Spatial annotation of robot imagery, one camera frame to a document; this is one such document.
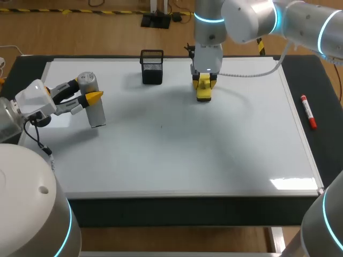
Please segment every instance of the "black wire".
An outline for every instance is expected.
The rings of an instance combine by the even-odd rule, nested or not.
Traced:
[[[180,22],[180,23],[182,23],[182,24],[187,24],[187,23],[189,23],[189,22],[191,21],[191,19],[192,19],[192,12],[191,12],[191,10],[189,10],[189,9],[186,8],[186,7],[180,7],[180,6],[178,6],[177,3],[175,2],[175,0],[173,0],[173,3],[174,3],[174,5],[175,5],[177,8],[179,8],[179,9],[184,9],[184,10],[189,11],[189,19],[188,19],[188,21],[186,21],[186,22]]]
[[[101,3],[101,4],[93,5],[93,4],[91,4],[91,0],[88,0],[88,5],[89,5],[90,7],[100,7],[100,6],[102,6],[104,3],[105,3],[105,0],[102,0],[102,3]]]
[[[170,12],[169,12],[168,14],[171,14],[171,13],[173,12],[173,7],[172,7],[172,5],[169,3],[169,1],[168,1],[168,6],[170,7]]]
[[[39,147],[44,147],[44,145],[39,141],[39,133],[38,133],[38,128],[37,128],[36,126],[35,126],[35,128],[36,128],[36,133],[37,133],[37,139],[35,139],[33,136],[31,136],[31,135],[27,132],[27,130],[26,130],[26,124],[27,124],[28,122],[29,122],[28,120],[24,122],[24,131],[25,131],[25,133],[26,133],[33,141],[35,141],[35,142],[38,144]]]
[[[51,156],[53,154],[53,151],[51,151],[51,149],[45,145],[43,145],[40,141],[40,138],[39,138],[39,132],[38,132],[38,123],[37,123],[37,120],[33,120],[34,122],[34,127],[36,129],[36,134],[37,134],[37,139],[35,139],[33,136],[31,136],[27,130],[26,130],[26,124],[29,122],[29,120],[26,120],[24,122],[24,131],[25,133],[33,140],[37,143],[37,145],[39,146],[39,148],[42,149],[43,152],[45,152],[48,156]]]
[[[339,75],[339,72],[337,70],[337,66],[334,64],[334,69],[336,70],[337,76],[338,76],[338,80],[339,80],[339,86],[340,86],[340,93],[339,93],[339,102],[342,101],[342,81],[341,81],[341,77]]]

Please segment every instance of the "white cable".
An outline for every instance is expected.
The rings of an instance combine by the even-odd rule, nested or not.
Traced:
[[[263,76],[267,76],[269,74],[272,74],[274,71],[276,71],[280,65],[282,64],[282,62],[284,61],[286,54],[288,53],[289,48],[292,46],[292,42],[288,41],[281,57],[280,60],[278,61],[277,65],[268,72],[265,73],[261,73],[261,74],[254,74],[254,75],[241,75],[241,74],[228,74],[228,73],[218,73],[218,75],[222,75],[222,76],[227,76],[227,77],[237,77],[237,78],[256,78],[256,77],[263,77]]]
[[[327,61],[328,63],[335,64],[337,66],[342,66],[343,65],[343,60],[335,60],[331,57],[327,57],[325,55],[322,55],[320,52],[312,51],[314,52],[317,56],[322,58],[323,60]]]
[[[51,169],[53,170],[53,173],[55,173],[55,160],[52,154],[49,155],[50,157],[50,163],[51,163]]]
[[[4,74],[5,66],[6,66],[6,60],[4,59],[4,65],[2,65],[1,68],[0,68],[0,78],[2,78],[2,75]]]
[[[14,47],[14,48],[16,48],[20,52],[21,55],[24,55],[23,52],[17,46],[14,46],[14,45],[0,46],[0,48],[7,48],[7,47]]]

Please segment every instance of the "black mesh pen holder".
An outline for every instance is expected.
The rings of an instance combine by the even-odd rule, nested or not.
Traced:
[[[162,84],[163,50],[142,50],[140,52],[140,64],[143,84]]]

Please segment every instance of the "white table surface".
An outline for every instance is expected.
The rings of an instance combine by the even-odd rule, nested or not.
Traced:
[[[46,86],[93,71],[104,91],[106,126],[90,128],[82,111],[40,128],[67,197],[316,195],[322,182],[282,68],[262,78],[218,76],[212,101],[199,103],[190,63],[165,59],[158,86],[141,84],[137,59],[50,64]],[[221,71],[274,66],[269,57],[225,58]],[[30,138],[20,144],[48,160]]]

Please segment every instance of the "wooden floor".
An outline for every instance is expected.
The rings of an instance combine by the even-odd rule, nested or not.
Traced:
[[[149,10],[148,0],[107,0],[102,10]],[[342,0],[308,0],[343,9]],[[2,7],[85,9],[87,0],[13,0]],[[193,10],[194,0],[178,4]],[[173,4],[173,11],[178,11]],[[140,27],[138,15],[98,15],[70,13],[0,14],[0,46],[17,45],[28,55],[139,55],[142,49],[163,49],[165,55],[183,56],[183,47],[193,44],[193,18],[187,24],[171,23],[170,29]],[[281,54],[286,41],[276,36],[263,38],[266,54]],[[223,44],[225,55],[258,55],[255,42],[236,45],[229,38]],[[311,54],[298,48],[289,54]],[[6,76],[18,52],[1,49],[6,60]],[[339,83],[333,65],[323,62],[333,88]],[[343,78],[343,68],[339,67]],[[289,242],[298,228],[284,230]],[[267,252],[270,246],[263,228],[109,228],[83,229],[83,250],[87,251],[232,251]]]

